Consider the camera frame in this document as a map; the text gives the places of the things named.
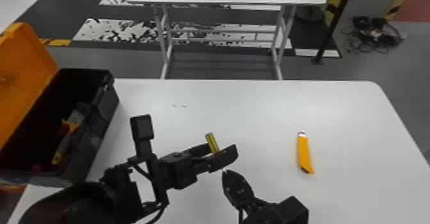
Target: black toolbox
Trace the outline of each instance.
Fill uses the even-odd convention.
[[[18,31],[22,28],[28,32],[25,25]],[[43,46],[39,48],[31,38],[26,38],[26,41],[30,40],[30,49],[36,53],[33,54],[41,56],[39,60],[33,57],[34,63],[53,62]],[[0,42],[0,50],[7,44],[3,42],[2,46]],[[10,61],[21,58],[12,57]],[[32,63],[18,62],[18,65],[28,64]],[[43,90],[22,115],[16,128],[4,143],[0,143],[0,179],[20,179],[35,185],[65,187],[84,181],[91,168],[119,103],[113,88],[114,78],[107,70],[63,68],[54,70],[47,79]],[[59,134],[59,130],[71,126],[74,126],[74,131],[66,131],[67,135]]]

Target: metal tube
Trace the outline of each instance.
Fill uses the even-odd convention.
[[[163,55],[163,62],[164,62],[160,79],[166,79],[166,74],[169,67],[169,59],[167,58],[166,44],[164,43],[163,28],[161,27],[161,21],[160,21],[160,16],[158,15],[157,5],[153,4],[152,9],[154,11],[154,19],[155,19],[155,24],[157,25],[157,31],[158,31],[158,41],[160,42],[161,54]]]
[[[172,29],[172,33],[274,33],[273,30],[245,29]]]
[[[169,20],[169,15],[167,12],[167,6],[165,4],[161,5],[161,8],[163,9],[163,17],[166,17],[166,21],[165,21],[165,25],[162,25],[162,27],[166,28],[166,33],[167,33],[167,41],[169,43],[169,46],[171,46],[171,48],[173,48],[173,42],[171,40],[171,29],[170,29],[170,20]]]
[[[256,42],[270,43],[272,40],[254,40],[254,39],[219,39],[219,38],[172,38],[173,41],[197,41],[197,42]]]
[[[281,6],[278,12],[278,19],[276,20],[275,32],[273,32],[272,49],[275,47],[276,40],[278,39],[278,32],[281,26],[281,20],[283,19],[283,14],[285,13],[285,5]]]
[[[345,10],[346,4],[348,3],[348,0],[340,0],[339,7],[337,8],[337,12],[331,21],[330,25],[328,26],[327,34],[324,37],[324,40],[322,41],[322,44],[318,50],[317,55],[312,59],[312,63],[314,65],[322,65],[321,58],[323,57],[324,51],[326,50],[327,44],[330,41],[336,26],[340,20],[340,17],[342,16],[342,13]]]
[[[297,8],[296,6],[291,6],[290,15],[288,16],[288,22],[285,26],[285,29],[282,31],[282,42],[281,42],[281,46],[279,48],[277,60],[275,62],[275,67],[279,67],[281,64],[282,57],[283,57],[283,51],[285,50],[285,44],[287,43],[288,36],[290,35],[292,23],[294,22],[294,14],[296,14],[296,8]]]

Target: black pole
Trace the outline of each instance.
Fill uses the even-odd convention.
[[[298,6],[296,19],[304,24],[319,24],[324,21],[324,13],[319,6]]]
[[[336,14],[331,21],[330,25],[328,26],[327,34],[324,37],[324,40],[322,41],[321,47],[318,50],[317,56],[315,56],[312,60],[312,63],[314,65],[323,65],[324,63],[321,62],[321,58],[323,57],[324,51],[326,50],[327,44],[331,39],[331,36],[333,35],[333,32],[335,31],[335,28],[340,20],[340,17],[342,16],[342,13],[345,10],[346,4],[348,3],[348,0],[340,0],[339,7],[337,8]]]

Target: concrete floor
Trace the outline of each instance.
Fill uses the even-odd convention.
[[[342,48],[346,37],[340,29],[334,38]],[[430,65],[428,51],[430,23],[394,22],[407,39],[388,54],[372,52],[355,55],[341,49],[343,60],[325,59],[315,66],[310,58],[284,58],[284,79],[369,80],[384,89],[394,108],[430,161]],[[158,78],[161,55],[158,51],[78,49],[49,47],[61,67],[106,68],[115,77]],[[274,79],[270,59],[261,55],[202,54],[177,52],[169,77],[175,79]]]

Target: cable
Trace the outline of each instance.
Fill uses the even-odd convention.
[[[160,211],[158,211],[158,213],[156,214],[156,216],[154,216],[154,218],[152,218],[151,220],[149,220],[145,224],[154,224],[156,221],[158,221],[158,219],[160,219],[161,215],[163,215],[165,208],[166,207],[161,208]]]
[[[138,166],[135,163],[132,163],[131,166],[133,166],[133,168],[139,172],[142,176],[146,177],[150,182],[152,182],[152,177],[149,175],[148,172],[144,171],[140,166]]]
[[[402,37],[399,31],[391,24],[385,25],[392,29],[392,31],[395,33],[395,36],[391,35],[387,31],[381,31],[381,34],[385,35],[386,37],[384,39],[382,37],[375,39],[369,34],[369,31],[372,30],[371,28],[358,29],[354,26],[346,26],[342,28],[340,32],[344,35],[347,35],[343,44],[345,51],[348,53],[353,52],[354,54],[368,53],[372,51],[379,52],[381,54],[389,53],[392,47],[396,46],[402,41]]]
[[[239,209],[239,224],[243,222],[243,209]]]

